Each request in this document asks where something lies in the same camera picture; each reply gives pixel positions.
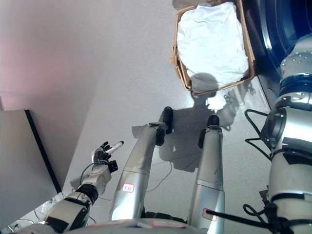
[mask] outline silver robot leg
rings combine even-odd
[[[188,224],[207,233],[223,233],[224,219],[207,214],[207,210],[224,212],[222,130],[217,116],[210,116],[208,127],[201,132],[203,148],[198,167]]]
[[[164,109],[163,118],[163,122],[150,123],[136,142],[116,188],[111,220],[141,218],[154,148],[162,145],[165,132],[168,134],[172,130],[170,107]]]

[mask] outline sticker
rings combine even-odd
[[[135,185],[134,184],[124,183],[123,186],[122,186],[122,191],[123,192],[133,193],[134,190],[135,190]]]
[[[210,210],[208,208],[204,208],[203,209],[203,218],[205,218],[207,220],[210,220],[212,222],[215,222],[216,221],[216,216],[212,215],[212,214],[208,214],[206,211],[213,211],[213,210]]]
[[[92,225],[92,227],[106,227],[106,226],[121,225],[121,224],[124,224],[126,222],[127,222],[127,220],[117,220],[117,221],[111,221],[111,222],[99,224],[99,225],[95,224],[95,225]]]
[[[163,220],[152,221],[152,226],[157,228],[186,228],[183,223]]]

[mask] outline floor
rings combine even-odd
[[[123,168],[144,125],[158,120],[163,107],[170,105],[174,109],[175,128],[171,135],[166,136],[165,144],[154,151],[148,186],[148,191],[151,191],[145,198],[146,210],[186,219],[201,152],[197,146],[199,132],[205,126],[208,116],[216,113],[223,127],[226,212],[252,218],[244,214],[242,205],[249,203],[256,210],[262,209],[258,191],[266,189],[270,170],[270,162],[244,142],[245,138],[256,137],[244,117],[244,111],[249,108],[269,111],[258,78],[249,84],[220,91],[215,97],[192,98],[182,89],[174,75],[171,79],[160,78],[162,81],[155,85],[154,92],[142,90],[124,96],[111,93],[110,99],[103,97],[105,93],[97,92],[65,181],[65,194],[77,186],[81,171],[90,163],[92,150],[103,141],[125,141],[124,146],[113,154],[119,168]],[[120,83],[112,80],[110,85],[118,86]],[[126,93],[128,89],[124,85],[119,88],[118,93]],[[259,126],[265,120],[256,115],[252,118]],[[91,217],[99,223],[109,219],[110,199],[114,195],[120,173],[121,170],[113,173],[106,192],[101,196],[103,199],[99,199],[92,208]],[[259,228],[225,222],[224,233],[251,231],[267,233]]]
[[[146,210],[186,219],[201,152],[198,136],[211,113],[219,116],[223,128],[226,212],[254,219],[243,212],[242,205],[249,203],[256,210],[262,209],[258,191],[266,189],[270,162],[244,142],[245,138],[256,137],[244,110],[268,112],[269,107],[257,78],[209,98],[193,98],[183,89],[170,64],[170,55],[176,10],[187,4],[182,0],[111,0],[98,5],[102,11],[98,21],[106,22],[105,28],[99,28],[107,34],[102,42],[105,61],[101,69],[105,72],[98,78],[64,183],[66,195],[77,186],[95,148],[106,140],[111,144],[124,140],[124,146],[113,154],[119,168],[123,168],[143,126],[159,120],[163,108],[171,106],[175,129],[166,136],[165,144],[154,151]],[[263,117],[252,117],[257,125],[264,123]],[[91,217],[98,223],[109,219],[110,199],[120,173],[121,170],[113,174],[102,199],[91,210]],[[225,222],[226,234],[251,232],[268,233]]]

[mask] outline red label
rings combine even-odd
[[[124,183],[123,186],[122,186],[122,191],[123,192],[133,193],[134,190],[135,190],[135,185],[134,184]]]
[[[203,218],[207,219],[207,220],[210,220],[212,222],[215,222],[216,221],[216,216],[215,215],[212,215],[212,214],[208,214],[206,211],[213,211],[213,210],[210,210],[208,208],[204,208],[203,209]]]

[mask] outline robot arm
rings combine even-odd
[[[45,217],[45,224],[58,233],[85,226],[91,206],[105,192],[111,173],[118,170],[116,161],[109,161],[110,154],[122,145],[123,141],[113,147],[105,142],[93,152],[91,172],[75,192],[52,207]]]

